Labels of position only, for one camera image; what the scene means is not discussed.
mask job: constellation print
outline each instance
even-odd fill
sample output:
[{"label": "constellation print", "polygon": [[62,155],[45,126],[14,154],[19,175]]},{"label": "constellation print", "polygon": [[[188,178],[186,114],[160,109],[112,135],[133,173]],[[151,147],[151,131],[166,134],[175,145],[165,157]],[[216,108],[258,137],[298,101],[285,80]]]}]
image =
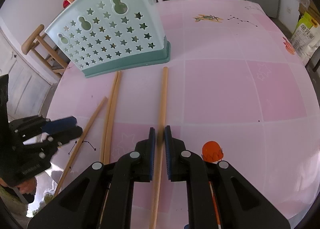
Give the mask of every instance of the constellation print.
[{"label": "constellation print", "polygon": [[261,9],[257,9],[257,8],[251,7],[251,6],[248,6],[248,7],[245,7],[245,8],[248,9],[248,10],[250,10],[250,9],[256,9],[256,10],[258,10],[258,11],[263,12]]},{"label": "constellation print", "polygon": [[[90,142],[88,142],[88,141],[82,141],[82,143],[84,143],[84,142],[89,143],[90,146],[93,148],[94,151],[97,150],[96,148],[94,148],[94,147],[92,146],[92,144],[91,144]],[[73,148],[75,147],[76,144],[77,144],[77,141],[75,141],[74,145],[72,146],[72,149],[68,152],[69,157],[70,157],[71,151],[73,150]]]},{"label": "constellation print", "polygon": [[250,23],[250,24],[254,25],[254,24],[253,24],[253,23],[251,23],[250,21],[240,20],[238,17],[228,18],[227,20],[232,20],[232,19],[234,19],[234,18],[235,18],[236,20],[240,21],[240,22],[248,22],[248,23]]}]

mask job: gourd-shaped hole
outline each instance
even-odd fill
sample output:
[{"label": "gourd-shaped hole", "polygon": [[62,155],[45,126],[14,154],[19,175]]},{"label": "gourd-shaped hole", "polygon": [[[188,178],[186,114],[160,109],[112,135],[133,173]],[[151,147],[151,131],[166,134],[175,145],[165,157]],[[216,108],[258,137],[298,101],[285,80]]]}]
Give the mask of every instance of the gourd-shaped hole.
[{"label": "gourd-shaped hole", "polygon": [[128,6],[125,3],[121,2],[121,0],[112,0],[112,1],[115,4],[114,10],[116,13],[124,14],[127,12]]},{"label": "gourd-shaped hole", "polygon": [[68,44],[69,43],[68,38],[64,37],[62,34],[58,34],[58,37],[60,38],[62,43],[64,43],[64,44]]},{"label": "gourd-shaped hole", "polygon": [[86,21],[86,20],[84,19],[84,17],[79,17],[79,21],[80,21],[81,27],[82,27],[84,30],[90,30],[90,29],[91,29],[91,24],[90,24],[90,22]]}]

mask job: orange sticker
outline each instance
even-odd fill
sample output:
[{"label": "orange sticker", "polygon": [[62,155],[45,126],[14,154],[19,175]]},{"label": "orange sticker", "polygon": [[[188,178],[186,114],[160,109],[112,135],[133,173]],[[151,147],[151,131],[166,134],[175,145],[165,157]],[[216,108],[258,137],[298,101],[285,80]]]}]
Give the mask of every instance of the orange sticker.
[{"label": "orange sticker", "polygon": [[223,152],[219,144],[215,141],[209,141],[202,147],[202,158],[206,162],[216,162],[222,160]]}]

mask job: white door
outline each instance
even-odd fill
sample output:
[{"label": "white door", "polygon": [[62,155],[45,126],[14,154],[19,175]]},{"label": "white door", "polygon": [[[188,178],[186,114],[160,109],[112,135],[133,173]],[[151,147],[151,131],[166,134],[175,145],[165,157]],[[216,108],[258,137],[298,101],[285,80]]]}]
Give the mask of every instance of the white door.
[{"label": "white door", "polygon": [[15,52],[0,32],[0,75],[4,74],[9,74],[9,120],[39,114],[50,84]]}]

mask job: white wall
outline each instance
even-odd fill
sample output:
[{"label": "white wall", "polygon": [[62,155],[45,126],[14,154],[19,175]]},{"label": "white wall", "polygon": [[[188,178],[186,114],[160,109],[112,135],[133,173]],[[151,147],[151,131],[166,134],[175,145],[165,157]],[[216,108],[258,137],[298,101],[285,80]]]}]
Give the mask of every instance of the white wall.
[{"label": "white wall", "polygon": [[0,9],[0,27],[11,44],[49,83],[57,77],[32,53],[23,55],[21,45],[40,25],[45,29],[63,10],[63,0],[6,0]]},{"label": "white wall", "polygon": [[299,19],[297,0],[280,0],[279,20],[293,33]]}]

